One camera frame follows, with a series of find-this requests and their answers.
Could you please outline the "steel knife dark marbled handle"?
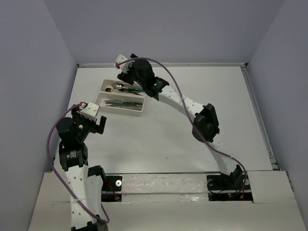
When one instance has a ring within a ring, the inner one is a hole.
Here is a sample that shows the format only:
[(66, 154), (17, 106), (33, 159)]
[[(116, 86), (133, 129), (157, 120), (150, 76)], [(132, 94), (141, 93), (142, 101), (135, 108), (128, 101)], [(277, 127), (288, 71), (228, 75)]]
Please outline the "steel knife dark marbled handle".
[(109, 104), (128, 104), (128, 105), (143, 105), (143, 103), (137, 103), (137, 102), (123, 102), (123, 101), (104, 101), (105, 103), (109, 103)]

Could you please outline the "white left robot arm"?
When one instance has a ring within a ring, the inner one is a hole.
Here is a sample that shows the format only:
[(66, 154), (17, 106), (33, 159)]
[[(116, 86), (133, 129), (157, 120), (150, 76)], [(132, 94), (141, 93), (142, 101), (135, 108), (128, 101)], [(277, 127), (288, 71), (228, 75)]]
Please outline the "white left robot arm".
[(59, 159), (70, 188), (71, 230), (106, 231), (106, 219), (101, 208), (101, 192), (106, 177), (101, 166), (89, 167), (85, 139), (89, 133), (103, 134), (106, 117), (97, 124), (97, 110), (86, 113), (74, 109), (56, 125), (61, 139)]

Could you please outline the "beige plastic spoon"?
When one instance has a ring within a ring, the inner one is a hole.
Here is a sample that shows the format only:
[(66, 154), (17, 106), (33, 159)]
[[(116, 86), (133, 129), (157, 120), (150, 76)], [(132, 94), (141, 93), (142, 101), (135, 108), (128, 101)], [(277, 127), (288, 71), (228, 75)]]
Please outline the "beige plastic spoon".
[(119, 89), (120, 92), (124, 92), (124, 93), (131, 93), (131, 94), (135, 94), (135, 95), (139, 95), (139, 93), (137, 92), (134, 92), (134, 91), (131, 91), (131, 90), (128, 90), (128, 89)]

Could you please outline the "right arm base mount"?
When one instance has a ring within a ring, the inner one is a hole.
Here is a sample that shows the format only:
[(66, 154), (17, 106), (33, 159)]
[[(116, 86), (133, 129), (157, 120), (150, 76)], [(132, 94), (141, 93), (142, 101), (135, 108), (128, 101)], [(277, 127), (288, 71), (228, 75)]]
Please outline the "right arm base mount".
[(222, 175), (207, 175), (206, 188), (211, 202), (253, 201), (248, 176), (241, 175), (236, 183), (230, 183)]

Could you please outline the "teal plastic knife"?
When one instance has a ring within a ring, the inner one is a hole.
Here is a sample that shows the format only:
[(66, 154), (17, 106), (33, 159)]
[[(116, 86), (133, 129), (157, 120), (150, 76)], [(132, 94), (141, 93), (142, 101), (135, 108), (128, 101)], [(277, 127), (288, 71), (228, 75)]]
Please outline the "teal plastic knife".
[(130, 107), (143, 107), (143, 104), (135, 104), (135, 103), (133, 103), (133, 104), (122, 103), (122, 104), (124, 104), (124, 106), (126, 106), (126, 107), (128, 107), (128, 106), (130, 106)]

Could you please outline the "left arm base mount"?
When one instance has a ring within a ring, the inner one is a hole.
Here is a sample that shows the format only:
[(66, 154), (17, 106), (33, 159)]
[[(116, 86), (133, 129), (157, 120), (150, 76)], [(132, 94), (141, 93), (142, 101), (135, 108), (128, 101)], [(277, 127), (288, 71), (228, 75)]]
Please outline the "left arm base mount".
[(106, 182), (102, 186), (102, 202), (121, 202), (122, 201), (122, 175), (107, 175)]

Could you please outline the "silver spoon teal handle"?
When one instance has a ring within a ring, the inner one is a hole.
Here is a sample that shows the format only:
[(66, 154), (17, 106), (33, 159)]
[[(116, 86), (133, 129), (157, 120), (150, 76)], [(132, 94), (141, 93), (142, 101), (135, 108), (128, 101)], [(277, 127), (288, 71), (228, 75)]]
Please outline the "silver spoon teal handle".
[(143, 88), (135, 87), (135, 86), (129, 86), (129, 85), (121, 84), (119, 82), (113, 82), (111, 84), (111, 86), (114, 89), (117, 89), (117, 90), (126, 89), (126, 90), (130, 90), (130, 91), (138, 91), (138, 92), (142, 92), (143, 91)]

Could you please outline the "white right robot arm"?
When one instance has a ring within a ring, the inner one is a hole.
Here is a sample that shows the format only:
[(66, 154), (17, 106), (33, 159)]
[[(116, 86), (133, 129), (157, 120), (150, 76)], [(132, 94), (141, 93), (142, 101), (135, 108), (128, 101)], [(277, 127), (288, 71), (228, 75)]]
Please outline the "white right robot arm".
[(182, 94), (178, 85), (172, 87), (166, 80), (157, 77), (150, 64), (152, 61), (134, 54), (130, 58), (120, 54), (115, 60), (116, 68), (121, 71), (117, 77), (130, 85), (137, 83), (147, 96), (187, 116), (193, 136), (207, 146), (215, 159), (222, 176), (222, 185), (228, 189), (239, 185), (247, 178), (247, 172), (238, 160), (220, 151), (214, 141), (220, 132), (215, 107), (210, 103), (203, 105), (191, 100)]

